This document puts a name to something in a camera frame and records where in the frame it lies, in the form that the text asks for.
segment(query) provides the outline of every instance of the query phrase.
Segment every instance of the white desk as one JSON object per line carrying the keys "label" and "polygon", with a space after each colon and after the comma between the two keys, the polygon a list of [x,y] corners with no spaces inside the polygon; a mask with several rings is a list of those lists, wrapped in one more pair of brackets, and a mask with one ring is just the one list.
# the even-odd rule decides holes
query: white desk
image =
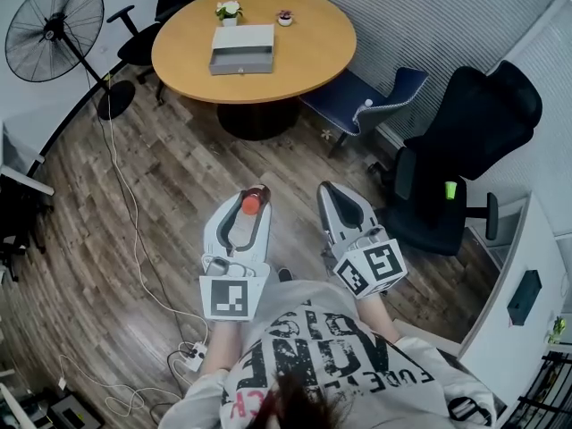
{"label": "white desk", "polygon": [[[537,270],[543,287],[525,325],[511,326],[507,305],[526,270]],[[568,278],[558,245],[537,198],[531,194],[522,208],[509,255],[492,294],[460,345],[432,334],[424,335],[424,331],[402,322],[396,326],[405,334],[425,338],[457,356],[510,408],[527,391],[538,371],[548,347],[549,330],[562,310],[567,290]]]}
{"label": "white desk", "polygon": [[41,164],[44,163],[44,157],[38,154],[36,151],[24,145],[14,136],[7,136],[4,130],[4,122],[0,119],[0,174],[12,178],[13,180],[19,182],[20,184],[25,184],[26,186],[39,190],[48,196],[54,195],[54,188],[47,186],[44,183],[34,180],[23,173],[17,172],[12,167],[9,167],[4,163],[4,138],[7,138],[12,146],[14,146],[20,153],[30,159],[33,159]]}
{"label": "white desk", "polygon": [[29,416],[22,409],[22,407],[20,407],[18,401],[8,391],[8,388],[6,388],[1,383],[0,383],[0,396],[2,396],[6,401],[6,403],[8,404],[8,407],[12,411],[14,417],[20,423],[21,429],[36,429],[36,426],[34,425],[34,423],[32,423],[31,419],[29,419]]}

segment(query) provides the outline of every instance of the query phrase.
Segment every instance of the white t-shirt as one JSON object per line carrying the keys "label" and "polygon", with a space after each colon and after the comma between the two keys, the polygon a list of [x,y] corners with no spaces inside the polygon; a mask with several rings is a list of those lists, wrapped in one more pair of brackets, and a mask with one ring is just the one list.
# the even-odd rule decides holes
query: white t-shirt
{"label": "white t-shirt", "polygon": [[[354,299],[337,286],[268,285],[242,337],[240,361],[230,372],[197,380],[164,416],[161,429],[242,429],[275,376],[287,372],[310,395],[321,392],[349,408],[343,427],[474,428],[495,422],[492,395],[481,383],[450,367],[424,341],[405,337],[391,345],[359,321]],[[451,419],[451,411],[465,421]]]}

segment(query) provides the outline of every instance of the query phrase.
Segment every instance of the window blind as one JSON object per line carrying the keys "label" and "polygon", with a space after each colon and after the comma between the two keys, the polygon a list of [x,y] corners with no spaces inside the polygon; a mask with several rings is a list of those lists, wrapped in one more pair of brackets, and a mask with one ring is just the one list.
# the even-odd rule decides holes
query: window blind
{"label": "window blind", "polygon": [[330,0],[357,32],[350,69],[380,92],[391,90],[400,66],[430,78],[407,110],[387,122],[402,138],[423,133],[450,75],[461,65],[491,69],[552,0]]}

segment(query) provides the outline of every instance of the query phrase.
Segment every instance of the chair armrest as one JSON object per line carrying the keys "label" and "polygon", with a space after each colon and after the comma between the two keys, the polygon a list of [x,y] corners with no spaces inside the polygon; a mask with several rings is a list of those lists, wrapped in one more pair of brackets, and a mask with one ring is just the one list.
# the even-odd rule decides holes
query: chair armrest
{"label": "chair armrest", "polygon": [[398,154],[395,163],[395,180],[393,191],[395,195],[403,200],[408,200],[413,187],[413,177],[415,175],[416,154],[408,147],[404,147]]}
{"label": "chair armrest", "polygon": [[113,22],[115,21],[117,18],[122,18],[124,15],[126,15],[129,11],[131,11],[133,8],[135,8],[134,4],[130,4],[129,6],[125,6],[125,8],[123,8],[122,10],[119,10],[117,13],[115,13],[113,16],[109,16],[107,18],[107,23]]}
{"label": "chair armrest", "polygon": [[486,219],[487,240],[495,240],[499,231],[499,200],[489,192],[486,195],[486,207],[467,207],[467,217]]}
{"label": "chair armrest", "polygon": [[123,23],[127,26],[127,29],[129,29],[129,32],[131,32],[133,36],[137,35],[139,31],[135,27],[135,24],[131,20],[131,17],[129,17],[128,15],[128,12],[131,11],[133,8],[135,8],[134,4],[125,6],[125,8],[123,8],[122,10],[119,10],[117,13],[113,14],[112,16],[109,16],[107,18],[107,23],[113,22],[116,19],[121,18]]}
{"label": "chair armrest", "polygon": [[492,192],[486,195],[486,239],[495,240],[499,231],[499,201]]}

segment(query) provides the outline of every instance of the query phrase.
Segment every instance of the black chair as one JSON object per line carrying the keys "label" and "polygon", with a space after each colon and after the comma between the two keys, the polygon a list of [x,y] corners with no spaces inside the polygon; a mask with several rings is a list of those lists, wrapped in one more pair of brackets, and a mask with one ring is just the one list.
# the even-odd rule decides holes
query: black chair
{"label": "black chair", "polygon": [[[129,11],[135,8],[135,6],[132,4],[126,6],[108,18],[107,22],[113,22],[117,18],[121,18],[127,26],[127,29],[129,29],[129,31],[133,34],[133,38],[125,43],[117,53],[119,58],[126,63],[130,63],[131,65],[140,65],[144,67],[152,65],[151,49],[153,48],[153,42],[155,41],[159,30],[171,16],[173,16],[183,6],[189,4],[192,1],[194,0],[159,0],[157,2],[156,8],[156,24],[150,25],[146,29],[143,29],[141,32],[137,30],[135,24],[131,20],[131,17],[129,16]],[[139,84],[145,84],[146,76],[154,72],[155,70],[152,66],[144,70],[140,75],[137,76]],[[156,99],[159,105],[163,104],[163,99],[161,98],[163,88],[164,83],[159,80],[159,85],[156,91]]]}
{"label": "black chair", "polygon": [[[498,203],[467,207],[467,185],[505,155],[528,142],[540,121],[543,102],[530,80],[503,61],[489,76],[471,67],[456,70],[439,112],[421,137],[405,141],[395,165],[381,175],[390,192],[380,212],[383,225],[398,240],[433,253],[454,256],[467,217],[486,218],[486,238],[497,233]],[[445,182],[457,183],[447,199]]]}
{"label": "black chair", "polygon": [[45,215],[54,208],[42,201],[43,195],[10,178],[0,177],[0,263],[7,269],[14,282],[18,277],[13,270],[13,256],[23,256],[32,238],[40,253],[46,252],[36,235],[38,215]]}

